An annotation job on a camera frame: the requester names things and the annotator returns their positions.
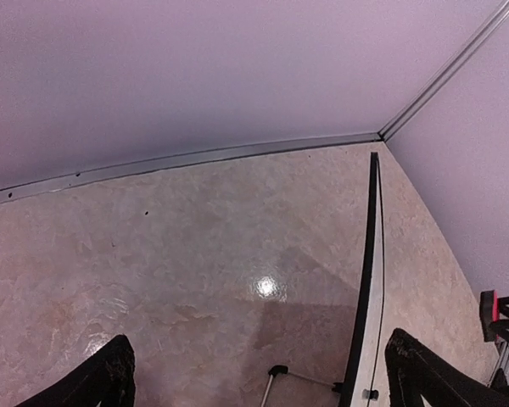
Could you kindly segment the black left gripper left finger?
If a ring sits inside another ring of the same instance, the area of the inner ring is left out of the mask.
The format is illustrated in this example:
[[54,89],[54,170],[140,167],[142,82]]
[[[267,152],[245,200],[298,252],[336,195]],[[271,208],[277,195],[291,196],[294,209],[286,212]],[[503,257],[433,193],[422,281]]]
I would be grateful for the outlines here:
[[127,336],[113,337],[64,378],[22,406],[133,406],[135,354]]

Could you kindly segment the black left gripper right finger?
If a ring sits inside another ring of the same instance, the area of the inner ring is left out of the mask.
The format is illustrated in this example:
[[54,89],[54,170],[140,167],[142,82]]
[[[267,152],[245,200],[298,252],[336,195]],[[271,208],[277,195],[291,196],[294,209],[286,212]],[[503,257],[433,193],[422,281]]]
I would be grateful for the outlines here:
[[391,406],[509,406],[509,386],[486,387],[401,328],[393,330],[384,358]]

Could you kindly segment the red black whiteboard eraser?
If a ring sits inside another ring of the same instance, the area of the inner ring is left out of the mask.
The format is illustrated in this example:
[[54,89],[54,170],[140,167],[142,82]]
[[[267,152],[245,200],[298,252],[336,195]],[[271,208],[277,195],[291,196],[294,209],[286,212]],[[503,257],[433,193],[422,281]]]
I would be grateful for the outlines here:
[[498,299],[495,290],[480,293],[479,319],[484,342],[493,343],[497,339],[497,334],[490,329],[490,324],[499,319]]

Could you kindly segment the white whiteboard black frame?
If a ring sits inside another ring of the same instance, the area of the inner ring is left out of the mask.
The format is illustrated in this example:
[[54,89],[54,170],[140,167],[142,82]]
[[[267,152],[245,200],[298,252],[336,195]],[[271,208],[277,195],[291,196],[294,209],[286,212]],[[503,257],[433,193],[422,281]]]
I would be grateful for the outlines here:
[[379,391],[374,384],[379,361],[385,302],[385,249],[383,196],[380,160],[370,155],[366,238],[362,260],[361,285],[338,405],[374,406]]

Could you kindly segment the black wire easel stand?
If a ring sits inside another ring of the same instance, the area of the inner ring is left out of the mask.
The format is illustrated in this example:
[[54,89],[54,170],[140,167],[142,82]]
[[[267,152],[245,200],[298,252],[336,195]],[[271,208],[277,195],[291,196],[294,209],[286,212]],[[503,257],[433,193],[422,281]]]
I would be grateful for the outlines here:
[[268,370],[267,375],[268,379],[266,382],[265,391],[260,401],[260,407],[266,407],[267,401],[271,393],[272,385],[278,376],[291,376],[300,379],[304,382],[314,383],[323,387],[328,387],[334,393],[341,393],[342,387],[344,385],[343,382],[324,382],[323,380],[311,376],[306,376],[295,371],[291,371],[287,365],[274,365]]

